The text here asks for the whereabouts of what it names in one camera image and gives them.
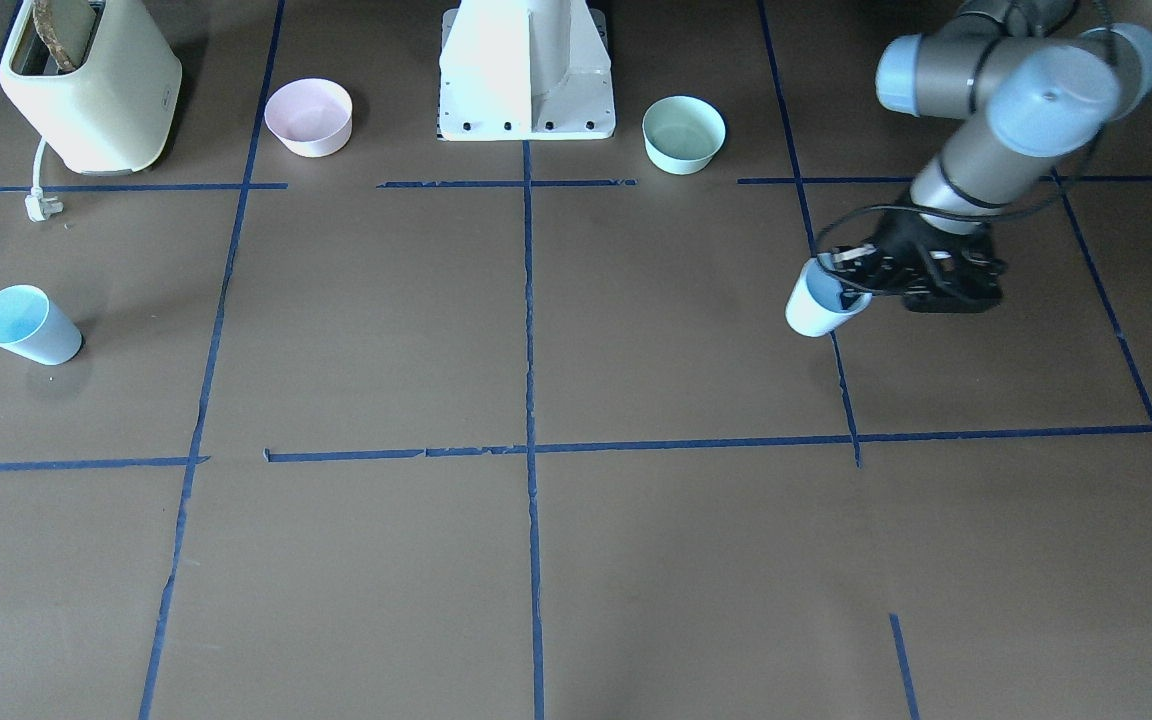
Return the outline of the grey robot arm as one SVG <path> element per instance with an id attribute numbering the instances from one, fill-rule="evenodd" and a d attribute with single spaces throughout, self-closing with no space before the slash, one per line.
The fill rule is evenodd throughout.
<path id="1" fill-rule="evenodd" d="M 1152 91 L 1152 31 L 1107 23 L 1049 37 L 1070 1 L 968 1 L 933 35 L 884 50 L 876 96 L 960 127 L 864 245 L 833 251 L 846 295 L 897 295 L 914 313 L 982 313 L 1002 300 L 993 223 L 1053 164 L 1087 149 Z"/>

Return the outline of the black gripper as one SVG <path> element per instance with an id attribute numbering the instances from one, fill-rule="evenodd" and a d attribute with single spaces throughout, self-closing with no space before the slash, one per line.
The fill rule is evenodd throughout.
<path id="1" fill-rule="evenodd" d="M 861 258 L 861 286 L 897 295 L 911 313 L 984 313 L 1001 304 L 992 225 L 965 234 L 943 232 L 914 211 L 887 211 L 867 238 L 874 251 Z"/>

